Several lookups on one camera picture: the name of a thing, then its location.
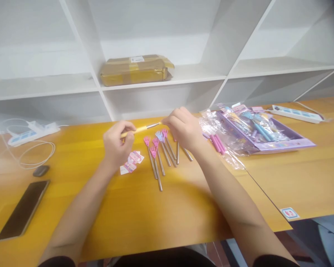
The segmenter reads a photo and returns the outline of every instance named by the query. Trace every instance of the hand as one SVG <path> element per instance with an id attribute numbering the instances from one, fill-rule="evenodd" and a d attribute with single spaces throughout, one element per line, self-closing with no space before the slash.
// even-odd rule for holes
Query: hand
<path id="1" fill-rule="evenodd" d="M 199 121 L 185 107 L 175 109 L 162 120 L 172 132 L 180 145 L 193 153 L 201 142 L 204 142 Z"/>
<path id="2" fill-rule="evenodd" d="M 132 149 L 134 143 L 134 134 L 129 132 L 125 137 L 125 143 L 122 142 L 120 136 L 123 132 L 135 131 L 136 127 L 132 122 L 119 121 L 115 123 L 109 130 L 103 135 L 105 158 L 104 161 L 113 168 L 115 171 L 127 162 L 127 158 Z"/>

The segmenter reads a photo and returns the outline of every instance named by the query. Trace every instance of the cardboard package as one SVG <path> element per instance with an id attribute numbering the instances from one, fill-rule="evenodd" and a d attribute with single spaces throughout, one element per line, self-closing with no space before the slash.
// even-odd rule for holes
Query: cardboard package
<path id="1" fill-rule="evenodd" d="M 100 71 L 105 86 L 160 82 L 172 78 L 174 65 L 160 55 L 109 59 Z"/>

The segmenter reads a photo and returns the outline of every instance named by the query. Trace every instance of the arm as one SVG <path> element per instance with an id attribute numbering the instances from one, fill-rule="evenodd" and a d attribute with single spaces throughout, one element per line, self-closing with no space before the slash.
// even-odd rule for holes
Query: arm
<path id="1" fill-rule="evenodd" d="M 262 255 L 277 255 L 296 263 L 265 222 L 257 206 L 204 141 L 198 119 L 186 108 L 175 109 L 162 120 L 181 146 L 192 152 L 210 191 L 224 214 L 248 266 Z"/>
<path id="2" fill-rule="evenodd" d="M 78 265 L 84 241 L 98 214 L 109 181 L 119 166 L 126 162 L 134 143 L 132 133 L 128 133 L 125 143 L 120 140 L 120 135 L 135 130 L 131 122 L 120 121 L 104 134 L 105 157 L 63 214 L 39 264 L 55 256 L 67 256 Z"/>

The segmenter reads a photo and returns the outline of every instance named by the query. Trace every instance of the black sleeve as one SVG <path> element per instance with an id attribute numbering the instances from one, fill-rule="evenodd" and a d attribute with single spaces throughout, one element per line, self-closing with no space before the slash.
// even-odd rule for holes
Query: black sleeve
<path id="1" fill-rule="evenodd" d="M 44 261 L 39 267 L 75 267 L 75 264 L 69 257 L 57 256 Z"/>
<path id="2" fill-rule="evenodd" d="M 281 256 L 276 255 L 263 255 L 258 257 L 255 262 L 253 263 L 253 267 L 299 267 L 298 264 L 290 261 Z"/>

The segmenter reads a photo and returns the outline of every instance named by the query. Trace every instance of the forearm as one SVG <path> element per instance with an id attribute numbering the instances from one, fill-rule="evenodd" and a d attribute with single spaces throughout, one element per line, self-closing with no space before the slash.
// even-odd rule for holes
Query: forearm
<path id="1" fill-rule="evenodd" d="M 213 148 L 202 144 L 193 152 L 198 161 L 210 191 L 230 226 L 232 224 L 264 225 L 265 220 L 257 206 L 223 165 Z"/>
<path id="2" fill-rule="evenodd" d="M 108 183 L 115 170 L 102 162 L 95 174 L 72 201 L 53 232 L 40 263 L 48 258 L 62 255 L 72 258 L 76 264 L 86 236 L 88 235 Z"/>
<path id="3" fill-rule="evenodd" d="M 249 266 L 265 254 L 295 260 L 272 232 L 256 204 L 220 161 L 209 144 L 193 155 L 205 175 L 210 191 L 224 214 Z"/>

